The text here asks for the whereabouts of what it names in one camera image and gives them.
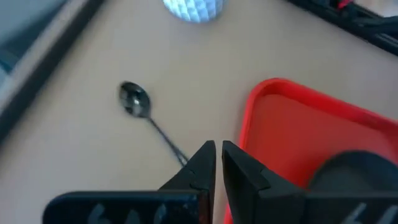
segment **black object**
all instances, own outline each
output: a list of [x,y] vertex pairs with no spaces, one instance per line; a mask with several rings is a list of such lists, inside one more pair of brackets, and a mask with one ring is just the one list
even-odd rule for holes
[[323,192],[398,191],[398,167],[379,155],[349,151],[327,161],[309,189]]
[[381,17],[354,2],[343,0],[288,0],[322,19],[398,56],[398,16]]
[[[212,223],[215,163],[215,144],[207,141],[158,191],[62,195],[49,203],[43,223]],[[229,141],[223,172],[234,224],[398,223],[396,191],[306,192]]]
[[158,191],[75,192],[52,200],[45,224],[211,223],[216,147],[207,141]]
[[127,113],[137,118],[145,118],[163,137],[169,145],[181,166],[188,162],[188,157],[167,137],[164,131],[156,124],[150,116],[150,99],[145,90],[132,82],[123,82],[119,88],[119,99]]

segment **table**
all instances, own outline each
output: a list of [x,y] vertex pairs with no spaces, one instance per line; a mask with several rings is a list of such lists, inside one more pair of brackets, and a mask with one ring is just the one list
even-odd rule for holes
[[154,119],[189,156],[216,140],[221,223],[221,141],[237,141],[257,83],[289,78],[396,119],[397,71],[397,57],[282,0],[230,0],[202,25],[161,1],[109,1],[3,145],[0,223],[40,223],[68,191],[157,189],[177,173],[155,130],[120,108],[123,80],[147,90]]
[[398,16],[398,2],[394,0],[357,0],[355,3],[383,17]]

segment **spoon handle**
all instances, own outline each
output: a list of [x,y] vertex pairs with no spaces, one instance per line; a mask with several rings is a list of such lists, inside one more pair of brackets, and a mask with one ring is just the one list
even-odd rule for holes
[[185,166],[188,162],[188,157],[177,147],[173,142],[167,137],[167,135],[162,131],[162,129],[156,124],[156,122],[152,118],[148,118],[149,122],[155,129],[159,132],[159,134],[163,137],[166,143],[170,146],[171,150],[173,151],[174,155],[177,157],[181,166]]

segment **red tray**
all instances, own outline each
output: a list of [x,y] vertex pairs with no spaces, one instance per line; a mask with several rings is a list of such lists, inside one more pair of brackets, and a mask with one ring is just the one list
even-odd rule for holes
[[[327,159],[347,150],[366,150],[397,164],[398,124],[303,85],[273,78],[252,90],[239,146],[306,188]],[[229,207],[224,223],[233,223]]]

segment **white ball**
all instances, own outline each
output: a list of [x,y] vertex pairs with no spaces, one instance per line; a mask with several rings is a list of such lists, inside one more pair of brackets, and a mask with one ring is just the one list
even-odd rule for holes
[[163,0],[175,16],[188,22],[208,22],[223,10],[226,0]]

